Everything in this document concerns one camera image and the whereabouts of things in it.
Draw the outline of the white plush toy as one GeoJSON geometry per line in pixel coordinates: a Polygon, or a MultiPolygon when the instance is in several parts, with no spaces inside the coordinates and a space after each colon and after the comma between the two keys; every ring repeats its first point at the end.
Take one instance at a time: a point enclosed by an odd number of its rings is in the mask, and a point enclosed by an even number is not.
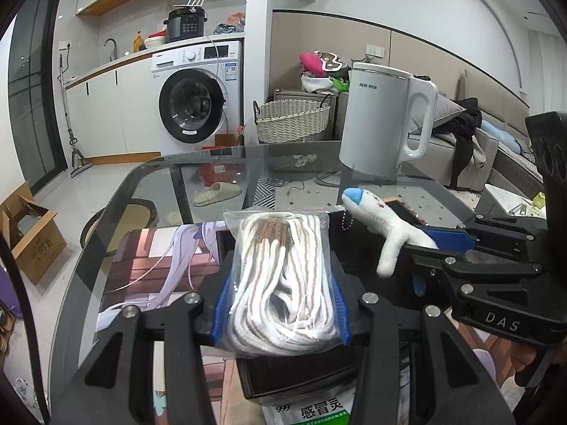
{"type": "Polygon", "coordinates": [[[377,265],[379,277],[389,278],[393,274],[399,253],[405,245],[438,249],[430,236],[400,218],[374,193],[361,188],[347,188],[342,192],[341,200],[354,219],[384,238],[377,265]]]}

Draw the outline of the green medicine sachet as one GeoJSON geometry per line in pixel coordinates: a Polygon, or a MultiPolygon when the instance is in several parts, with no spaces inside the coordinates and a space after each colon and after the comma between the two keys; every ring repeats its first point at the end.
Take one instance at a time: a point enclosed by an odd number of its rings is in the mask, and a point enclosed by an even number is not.
{"type": "Polygon", "coordinates": [[[355,389],[318,393],[301,401],[262,407],[266,424],[343,425],[348,424],[355,389]]]}

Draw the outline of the black cardboard box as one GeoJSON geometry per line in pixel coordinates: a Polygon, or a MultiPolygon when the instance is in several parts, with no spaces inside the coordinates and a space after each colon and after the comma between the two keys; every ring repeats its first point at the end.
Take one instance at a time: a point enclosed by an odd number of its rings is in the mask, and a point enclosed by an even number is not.
{"type": "Polygon", "coordinates": [[[354,367],[341,339],[332,247],[351,265],[370,238],[332,236],[324,212],[230,211],[235,237],[222,344],[238,358],[244,395],[261,400],[320,383],[354,367]]]}

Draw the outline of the grey sofa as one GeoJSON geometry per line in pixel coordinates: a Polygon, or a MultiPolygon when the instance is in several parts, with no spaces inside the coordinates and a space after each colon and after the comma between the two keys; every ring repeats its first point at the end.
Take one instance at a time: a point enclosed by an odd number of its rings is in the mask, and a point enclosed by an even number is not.
{"type": "Polygon", "coordinates": [[[477,104],[482,125],[464,139],[472,145],[472,155],[460,174],[453,176],[457,137],[452,132],[435,130],[425,156],[412,165],[454,189],[481,192],[491,183],[528,198],[542,191],[525,123],[529,106],[497,81],[466,68],[456,83],[455,99],[438,99],[441,116],[454,124],[457,109],[469,99],[477,104]]]}

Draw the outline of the white electric kettle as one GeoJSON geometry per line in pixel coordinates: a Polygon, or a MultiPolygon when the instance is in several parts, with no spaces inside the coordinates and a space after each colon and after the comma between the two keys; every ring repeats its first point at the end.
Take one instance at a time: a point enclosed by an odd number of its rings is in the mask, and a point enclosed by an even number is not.
{"type": "Polygon", "coordinates": [[[405,161],[428,150],[438,89],[432,81],[396,68],[356,62],[350,71],[350,89],[339,160],[368,176],[394,177],[405,161]],[[412,108],[423,114],[416,149],[409,147],[412,108]]]}

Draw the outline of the purple yoga mat roll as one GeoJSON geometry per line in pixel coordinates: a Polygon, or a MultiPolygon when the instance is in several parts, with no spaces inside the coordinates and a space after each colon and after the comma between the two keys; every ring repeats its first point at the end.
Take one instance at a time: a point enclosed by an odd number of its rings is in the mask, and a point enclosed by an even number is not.
{"type": "Polygon", "coordinates": [[[0,301],[16,319],[23,318],[12,281],[4,269],[0,271],[0,301]]]}

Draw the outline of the brown cardboard box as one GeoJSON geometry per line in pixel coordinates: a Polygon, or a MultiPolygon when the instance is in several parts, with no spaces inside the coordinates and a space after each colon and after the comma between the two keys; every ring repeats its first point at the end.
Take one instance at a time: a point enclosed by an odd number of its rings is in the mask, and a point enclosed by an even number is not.
{"type": "Polygon", "coordinates": [[[40,205],[27,182],[1,202],[1,232],[19,269],[37,285],[67,243],[56,224],[58,212],[40,205]]]}

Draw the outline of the woven laundry basket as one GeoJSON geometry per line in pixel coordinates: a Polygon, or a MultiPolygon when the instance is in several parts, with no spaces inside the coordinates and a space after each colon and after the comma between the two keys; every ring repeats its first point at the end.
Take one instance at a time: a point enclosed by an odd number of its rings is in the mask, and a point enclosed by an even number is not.
{"type": "Polygon", "coordinates": [[[331,107],[325,99],[253,101],[254,121],[262,144],[321,141],[328,127],[331,107]]]}

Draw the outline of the pile of colourful clothes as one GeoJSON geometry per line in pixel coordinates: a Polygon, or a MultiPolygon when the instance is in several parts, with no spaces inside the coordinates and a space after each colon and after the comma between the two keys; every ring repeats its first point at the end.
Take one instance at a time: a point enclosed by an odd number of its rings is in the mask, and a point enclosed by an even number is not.
{"type": "Polygon", "coordinates": [[[351,67],[345,58],[328,51],[299,55],[301,85],[305,92],[339,95],[350,89],[351,67]]]}

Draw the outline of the beige slipper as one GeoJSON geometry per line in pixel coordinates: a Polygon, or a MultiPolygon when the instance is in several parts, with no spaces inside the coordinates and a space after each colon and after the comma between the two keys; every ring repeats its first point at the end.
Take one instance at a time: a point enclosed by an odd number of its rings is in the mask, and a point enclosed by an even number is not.
{"type": "Polygon", "coordinates": [[[241,194],[238,184],[228,182],[215,182],[207,190],[196,194],[193,204],[197,207],[204,207],[215,203],[223,203],[225,200],[232,200],[241,194]]]}

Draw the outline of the floor mop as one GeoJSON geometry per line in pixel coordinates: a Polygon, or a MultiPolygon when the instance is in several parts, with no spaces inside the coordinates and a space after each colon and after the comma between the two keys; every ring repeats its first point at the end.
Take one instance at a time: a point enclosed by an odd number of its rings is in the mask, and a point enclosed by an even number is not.
{"type": "Polygon", "coordinates": [[[91,168],[92,163],[86,160],[85,156],[78,147],[79,140],[73,131],[73,127],[69,115],[66,89],[64,86],[64,75],[69,68],[70,49],[71,49],[71,45],[70,44],[66,45],[65,54],[61,54],[58,56],[58,84],[60,85],[60,90],[62,95],[63,116],[65,119],[65,127],[68,136],[68,143],[71,148],[71,171],[69,177],[75,179],[80,174],[85,173],[85,171],[91,168]]]}

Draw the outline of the white kitchen cabinet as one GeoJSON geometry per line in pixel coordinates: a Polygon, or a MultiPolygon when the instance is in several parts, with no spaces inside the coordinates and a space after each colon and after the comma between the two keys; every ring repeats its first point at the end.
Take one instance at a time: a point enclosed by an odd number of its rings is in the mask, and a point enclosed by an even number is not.
{"type": "Polygon", "coordinates": [[[159,152],[158,89],[145,56],[66,90],[72,129],[86,157],[159,152]]]}

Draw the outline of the white washing machine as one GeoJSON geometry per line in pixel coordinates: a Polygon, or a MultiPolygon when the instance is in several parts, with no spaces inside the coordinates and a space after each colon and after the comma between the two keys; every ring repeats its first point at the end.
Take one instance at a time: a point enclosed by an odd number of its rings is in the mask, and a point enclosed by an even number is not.
{"type": "Polygon", "coordinates": [[[208,41],[152,56],[163,155],[237,142],[242,126],[242,41],[208,41]]]}

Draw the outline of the black rice cooker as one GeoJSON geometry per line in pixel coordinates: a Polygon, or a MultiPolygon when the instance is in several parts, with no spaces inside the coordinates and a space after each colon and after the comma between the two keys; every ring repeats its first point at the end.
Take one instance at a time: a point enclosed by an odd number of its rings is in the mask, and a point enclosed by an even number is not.
{"type": "Polygon", "coordinates": [[[166,40],[175,42],[199,38],[204,35],[206,12],[201,6],[182,6],[169,12],[163,25],[166,27],[166,40]]]}

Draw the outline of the black glass door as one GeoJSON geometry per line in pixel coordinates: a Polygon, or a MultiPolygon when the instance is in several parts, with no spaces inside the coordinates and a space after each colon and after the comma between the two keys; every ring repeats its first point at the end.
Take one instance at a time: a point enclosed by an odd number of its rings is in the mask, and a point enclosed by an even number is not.
{"type": "Polygon", "coordinates": [[[15,16],[8,66],[12,137],[24,180],[38,193],[67,169],[53,91],[60,0],[26,0],[15,16]]]}

